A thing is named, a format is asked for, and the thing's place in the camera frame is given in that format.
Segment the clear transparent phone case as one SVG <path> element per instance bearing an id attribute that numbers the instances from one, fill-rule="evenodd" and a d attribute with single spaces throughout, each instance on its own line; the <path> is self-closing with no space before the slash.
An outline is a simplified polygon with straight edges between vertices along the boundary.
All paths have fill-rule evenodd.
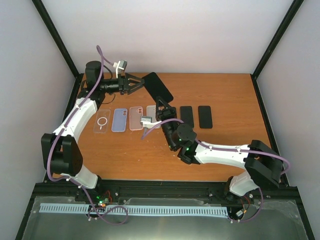
<path id="1" fill-rule="evenodd" d="M 98 110 L 96 114 L 93 132 L 97 134 L 105 134 L 108 129 L 111 111 L 109 109 Z"/>

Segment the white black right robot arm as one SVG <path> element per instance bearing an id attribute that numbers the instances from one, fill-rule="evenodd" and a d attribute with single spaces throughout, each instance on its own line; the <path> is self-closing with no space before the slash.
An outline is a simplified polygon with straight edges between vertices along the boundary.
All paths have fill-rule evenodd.
<path id="1" fill-rule="evenodd" d="M 164 133 L 171 151 L 188 164 L 220 164 L 243 169 L 243 173 L 231 176 L 226 193 L 242 197 L 258 188 L 278 189 L 285 173 L 285 159 L 259 140 L 245 145 L 217 145 L 197 139 L 193 128 L 177 118 L 175 107 L 162 97 L 156 98 L 155 117 Z"/>

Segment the black phone from lilac case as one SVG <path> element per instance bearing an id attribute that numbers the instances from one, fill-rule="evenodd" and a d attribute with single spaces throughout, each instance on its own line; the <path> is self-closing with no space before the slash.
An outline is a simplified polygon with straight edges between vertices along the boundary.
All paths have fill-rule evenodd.
<path id="1" fill-rule="evenodd" d="M 212 111 L 209 105 L 198 106 L 198 119 L 201 129 L 213 128 Z"/>

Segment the dark green phone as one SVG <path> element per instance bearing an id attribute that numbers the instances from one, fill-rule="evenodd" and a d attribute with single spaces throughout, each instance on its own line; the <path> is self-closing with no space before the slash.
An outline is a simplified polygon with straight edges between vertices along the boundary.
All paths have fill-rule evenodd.
<path id="1" fill-rule="evenodd" d="M 180 119 L 191 126 L 192 128 L 195 126 L 194 124 L 194 116 L 193 116 L 193 108 L 192 106 L 181 106 L 180 107 Z"/>

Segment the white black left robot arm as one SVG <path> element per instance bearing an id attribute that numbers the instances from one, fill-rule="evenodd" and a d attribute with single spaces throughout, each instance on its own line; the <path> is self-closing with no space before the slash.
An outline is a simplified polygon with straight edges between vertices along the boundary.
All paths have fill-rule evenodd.
<path id="1" fill-rule="evenodd" d="M 100 177 L 84 165 L 78 146 L 79 137 L 91 117 L 102 105 L 106 94 L 132 94 L 141 89 L 144 80 L 125 72 L 127 61 L 113 64 L 115 78 L 104 78 L 104 65 L 90 61 L 85 67 L 86 86 L 77 95 L 74 107 L 62 124 L 53 132 L 41 137 L 44 167 L 52 182 L 65 179 L 86 188 L 92 201 L 103 198 L 104 188 L 98 185 Z"/>

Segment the cream white phone case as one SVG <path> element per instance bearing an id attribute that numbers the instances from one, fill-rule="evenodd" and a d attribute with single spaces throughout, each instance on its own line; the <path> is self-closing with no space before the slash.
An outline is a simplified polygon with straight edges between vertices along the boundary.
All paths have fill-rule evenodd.
<path id="1" fill-rule="evenodd" d="M 146 107 L 146 116 L 152 117 L 153 122 L 157 122 L 156 119 L 156 105 L 148 105 Z"/>

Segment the dark grey phone corner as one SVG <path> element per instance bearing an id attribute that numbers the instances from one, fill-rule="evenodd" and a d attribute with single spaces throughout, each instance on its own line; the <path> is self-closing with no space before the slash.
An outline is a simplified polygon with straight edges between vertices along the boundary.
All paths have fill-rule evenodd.
<path id="1" fill-rule="evenodd" d="M 174 100 L 174 96 L 155 72 L 143 76 L 142 79 L 144 80 L 144 88 L 155 102 L 158 97 L 167 103 Z"/>

